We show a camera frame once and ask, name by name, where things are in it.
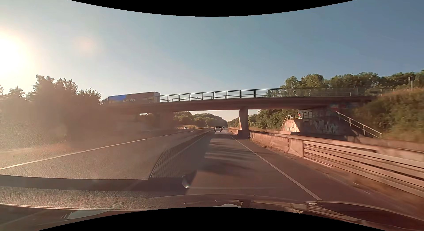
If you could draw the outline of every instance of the car hood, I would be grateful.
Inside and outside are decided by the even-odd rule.
[[[101,202],[107,209],[74,210],[40,208],[29,217],[11,220],[0,224],[8,229],[22,229],[18,225],[55,227],[61,224],[78,222],[91,218],[147,211],[165,208],[184,207],[234,207],[261,208],[300,214],[309,214],[324,218],[356,223],[387,231],[424,230],[424,220],[395,211],[358,203],[340,201],[306,201],[255,196],[255,195],[178,195],[155,198],[107,197],[82,201],[85,203]]]

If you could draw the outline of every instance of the bridge railing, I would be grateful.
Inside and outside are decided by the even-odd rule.
[[[161,95],[160,102],[196,101],[229,98],[271,98],[271,97],[347,97],[379,96],[392,88],[267,88],[251,90],[213,91]]]

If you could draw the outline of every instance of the overpass bridge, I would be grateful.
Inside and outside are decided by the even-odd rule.
[[[268,88],[181,93],[152,97],[153,103],[108,104],[120,114],[160,113],[161,127],[173,120],[173,112],[239,110],[241,130],[248,130],[248,109],[313,109],[340,103],[367,103],[388,89],[382,88]]]

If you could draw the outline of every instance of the road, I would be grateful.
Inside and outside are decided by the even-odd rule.
[[[296,201],[349,201],[399,210],[374,193],[330,179],[302,163],[225,131],[211,131],[185,144],[161,171],[173,174],[176,167],[196,163],[199,169],[188,189],[178,183],[160,191],[146,190],[140,184],[144,179],[143,165],[135,155],[139,154],[140,146],[140,142],[125,143],[3,167],[0,190],[6,193],[6,187],[13,186],[22,189],[18,191],[22,194],[32,195],[40,190],[31,189],[89,190],[101,192],[103,197],[104,191],[128,191],[142,197],[229,193]],[[61,199],[59,193],[54,197]]]

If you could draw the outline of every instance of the concrete wall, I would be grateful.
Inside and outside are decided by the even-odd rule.
[[[355,136],[345,121],[332,116],[286,120],[282,131]]]

